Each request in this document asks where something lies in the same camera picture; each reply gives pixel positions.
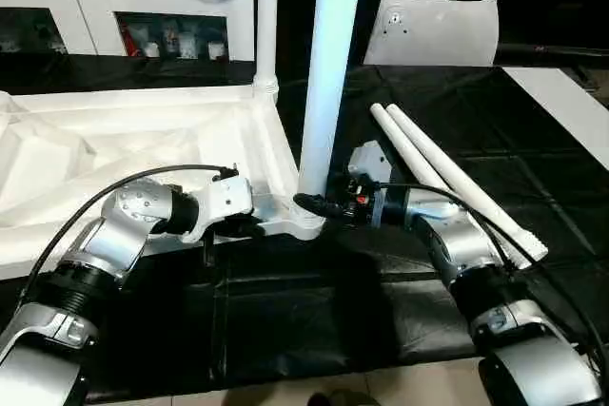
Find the white vertical pole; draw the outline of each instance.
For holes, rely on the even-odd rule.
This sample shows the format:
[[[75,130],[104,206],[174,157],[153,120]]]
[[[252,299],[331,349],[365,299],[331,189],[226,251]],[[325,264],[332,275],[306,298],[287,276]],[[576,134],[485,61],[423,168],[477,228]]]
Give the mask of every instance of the white vertical pole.
[[[256,89],[276,93],[277,0],[258,0],[258,37],[256,41]]]
[[[298,191],[325,194],[358,0],[316,0]]]

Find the black plastic sheet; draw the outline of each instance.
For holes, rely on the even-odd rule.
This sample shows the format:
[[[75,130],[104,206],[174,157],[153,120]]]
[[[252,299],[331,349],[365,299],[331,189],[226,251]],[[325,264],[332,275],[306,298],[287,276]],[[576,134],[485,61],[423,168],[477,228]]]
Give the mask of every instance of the black plastic sheet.
[[[2,57],[0,68],[0,87],[13,93],[236,84],[252,70],[102,57]],[[298,162],[306,81],[280,83],[277,108]],[[548,245],[544,262],[607,340],[609,173],[498,68],[353,68],[333,173],[353,147],[376,139],[395,166],[392,179],[413,180],[368,114],[375,102],[410,114]],[[399,229],[331,224],[313,242],[271,237],[223,244],[216,255],[215,269],[202,266],[197,250],[138,263],[91,361],[89,401],[474,355],[423,246]],[[535,272],[524,276],[577,326]],[[1,325],[22,283],[0,282]]]

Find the black cable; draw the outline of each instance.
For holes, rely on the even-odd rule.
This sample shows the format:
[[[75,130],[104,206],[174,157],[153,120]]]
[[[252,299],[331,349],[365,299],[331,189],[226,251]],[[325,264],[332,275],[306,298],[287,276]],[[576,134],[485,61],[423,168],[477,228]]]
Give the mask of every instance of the black cable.
[[[203,164],[180,164],[180,165],[168,165],[168,166],[159,166],[156,168],[151,168],[149,170],[140,171],[138,173],[134,173],[129,175],[122,180],[117,181],[114,184],[105,187],[97,194],[93,195],[90,199],[88,199],[85,204],[83,204],[76,212],[62,225],[62,227],[57,231],[55,236],[51,239],[47,247],[42,251],[40,257],[36,260],[36,263],[33,265],[31,270],[29,271],[28,279],[26,280],[23,289],[21,289],[21,293],[19,294],[19,299],[17,300],[17,306],[15,307],[15,312],[19,310],[19,308],[23,305],[26,296],[31,292],[33,285],[36,282],[36,278],[40,273],[45,261],[49,258],[50,253],[55,248],[57,243],[66,235],[68,230],[87,212],[89,208],[91,208],[94,204],[96,204],[102,197],[105,197],[107,194],[116,190],[125,184],[128,184],[132,181],[139,180],[141,178],[145,178],[146,176],[156,175],[159,173],[167,173],[169,171],[178,171],[178,170],[206,170],[206,171],[218,171],[221,174],[223,173],[235,173],[235,170],[232,168],[227,168],[225,166],[216,166],[216,165],[203,165]]]
[[[556,278],[554,278],[552,273],[542,263],[540,263],[539,261],[534,259],[528,252],[526,252],[526,249],[524,249],[522,246],[520,246],[516,242],[516,240],[514,240],[514,238],[512,238],[509,234],[507,234],[505,232],[505,230],[503,230],[496,223],[494,223],[489,218],[484,216],[476,208],[472,207],[469,203],[467,203],[466,201],[464,201],[461,198],[454,195],[452,192],[444,190],[444,189],[439,189],[432,185],[425,185],[425,184],[378,183],[379,188],[396,187],[396,186],[434,192],[438,195],[442,195],[442,196],[446,197],[447,199],[451,200],[452,202],[458,204],[459,206],[462,206],[463,209],[465,209],[466,211],[469,211],[476,218],[480,218],[480,220],[482,220],[484,222],[484,224],[490,226],[496,232],[498,232],[505,240],[510,242],[510,244],[512,244],[516,248],[516,250],[525,259],[527,259],[531,263],[532,266],[537,268],[539,270],[539,272],[541,273],[541,275],[543,276],[543,278],[569,304],[569,306],[573,309],[575,314],[578,316],[578,319],[581,321],[583,326],[586,328],[586,331],[588,332],[588,334],[589,334],[591,340],[593,341],[594,345],[596,346],[596,349],[598,352],[598,360],[600,361],[599,369],[600,369],[600,374],[601,374],[600,381],[601,381],[601,385],[602,385],[603,394],[604,394],[605,398],[609,397],[609,379],[607,378],[607,366],[608,366],[607,354],[605,352],[604,344],[602,342],[602,338],[600,337],[599,331],[595,327],[592,320],[588,317],[588,315],[585,314],[585,312],[583,312],[581,310],[581,308],[578,306],[578,304],[573,299],[573,297],[571,297],[571,294],[569,294],[569,292],[562,286],[562,284],[560,284],[560,282]]]

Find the white cabinet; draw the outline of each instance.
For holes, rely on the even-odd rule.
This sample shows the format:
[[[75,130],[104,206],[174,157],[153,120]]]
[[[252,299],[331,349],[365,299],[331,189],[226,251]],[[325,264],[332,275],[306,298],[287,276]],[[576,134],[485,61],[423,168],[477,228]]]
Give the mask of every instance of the white cabinet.
[[[95,54],[77,0],[0,0],[0,49]]]
[[[0,51],[49,49],[253,61],[254,0],[0,0]]]
[[[230,60],[254,60],[253,0],[79,1],[99,54],[129,55],[129,41],[144,41],[163,55],[174,40],[172,52],[182,57],[188,41],[199,56],[207,57],[207,44],[215,43],[227,48]]]

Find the floor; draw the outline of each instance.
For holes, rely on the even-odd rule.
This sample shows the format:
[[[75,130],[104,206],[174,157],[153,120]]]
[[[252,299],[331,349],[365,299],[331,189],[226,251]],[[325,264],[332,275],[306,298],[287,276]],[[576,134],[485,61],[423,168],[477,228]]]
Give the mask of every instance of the floor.
[[[489,406],[476,359],[428,363],[336,377],[256,385],[199,395],[111,403],[114,406],[305,406],[317,392],[367,393],[382,406]]]

